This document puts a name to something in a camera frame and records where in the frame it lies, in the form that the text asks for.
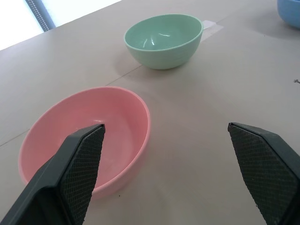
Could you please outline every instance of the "table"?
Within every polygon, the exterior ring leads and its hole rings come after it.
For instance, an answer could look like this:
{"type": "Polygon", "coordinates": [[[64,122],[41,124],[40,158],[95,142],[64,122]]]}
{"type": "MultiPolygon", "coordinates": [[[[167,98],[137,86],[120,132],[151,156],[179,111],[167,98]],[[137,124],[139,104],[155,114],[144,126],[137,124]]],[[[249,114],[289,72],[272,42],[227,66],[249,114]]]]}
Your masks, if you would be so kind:
{"type": "Polygon", "coordinates": [[[90,203],[84,225],[263,225],[243,182],[229,122],[282,136],[300,154],[300,31],[274,0],[122,0],[0,51],[0,219],[22,192],[21,143],[49,107],[78,91],[121,86],[149,107],[145,165],[90,203]],[[144,18],[185,13],[224,28],[185,65],[137,63],[122,36],[144,18]]]}

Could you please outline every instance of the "blue bowl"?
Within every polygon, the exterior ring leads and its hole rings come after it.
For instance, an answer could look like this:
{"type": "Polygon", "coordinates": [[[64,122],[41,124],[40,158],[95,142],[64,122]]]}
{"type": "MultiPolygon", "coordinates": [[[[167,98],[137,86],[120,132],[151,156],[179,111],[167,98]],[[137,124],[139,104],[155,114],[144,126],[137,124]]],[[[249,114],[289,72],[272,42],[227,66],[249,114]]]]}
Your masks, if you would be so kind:
{"type": "Polygon", "coordinates": [[[283,21],[300,29],[300,0],[277,0],[277,8],[283,21]]]}
{"type": "Polygon", "coordinates": [[[125,33],[132,56],[152,69],[170,69],[189,60],[202,36],[203,24],[190,15],[159,15],[143,20],[125,33]]]}

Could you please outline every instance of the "bowl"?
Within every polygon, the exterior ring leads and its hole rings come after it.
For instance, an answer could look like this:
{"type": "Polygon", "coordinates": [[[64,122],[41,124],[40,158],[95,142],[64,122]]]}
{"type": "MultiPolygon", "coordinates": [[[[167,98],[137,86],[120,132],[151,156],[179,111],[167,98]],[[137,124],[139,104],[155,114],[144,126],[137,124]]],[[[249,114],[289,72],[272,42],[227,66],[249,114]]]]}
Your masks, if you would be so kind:
{"type": "Polygon", "coordinates": [[[192,57],[202,32],[202,22],[193,16],[159,15],[129,28],[124,41],[132,56],[142,65],[170,69],[192,57]]]}
{"type": "Polygon", "coordinates": [[[283,21],[300,29],[300,0],[277,0],[277,8],[283,21]]]}
{"type": "Polygon", "coordinates": [[[150,133],[150,114],[135,93],[100,87],[74,94],[45,112],[26,135],[19,154],[19,173],[28,184],[35,172],[78,129],[105,124],[105,137],[92,198],[110,195],[133,178],[150,133]]]}

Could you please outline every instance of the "textured grip surface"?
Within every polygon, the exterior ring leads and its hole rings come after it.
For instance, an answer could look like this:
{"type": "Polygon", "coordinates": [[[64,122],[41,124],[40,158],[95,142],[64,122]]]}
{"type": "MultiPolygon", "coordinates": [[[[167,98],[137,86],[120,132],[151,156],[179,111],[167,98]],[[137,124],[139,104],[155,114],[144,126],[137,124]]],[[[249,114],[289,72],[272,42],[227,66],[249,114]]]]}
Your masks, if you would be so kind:
{"type": "Polygon", "coordinates": [[[298,179],[266,141],[229,126],[244,182],[268,225],[283,219],[298,189],[298,179]]]}
{"type": "Polygon", "coordinates": [[[85,137],[61,179],[60,192],[74,225],[82,225],[95,187],[104,128],[85,137]]]}

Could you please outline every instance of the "pink bowl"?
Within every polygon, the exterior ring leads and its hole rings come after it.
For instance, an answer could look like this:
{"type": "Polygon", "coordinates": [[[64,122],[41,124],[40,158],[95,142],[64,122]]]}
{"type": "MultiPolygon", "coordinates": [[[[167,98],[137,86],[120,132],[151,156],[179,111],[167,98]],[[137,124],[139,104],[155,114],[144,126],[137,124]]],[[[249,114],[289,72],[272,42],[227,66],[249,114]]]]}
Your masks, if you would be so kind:
{"type": "Polygon", "coordinates": [[[25,184],[64,139],[78,129],[105,124],[98,178],[93,198],[112,194],[138,172],[150,134],[150,114],[135,93],[101,87],[74,94],[50,108],[30,129],[19,154],[25,184]]]}

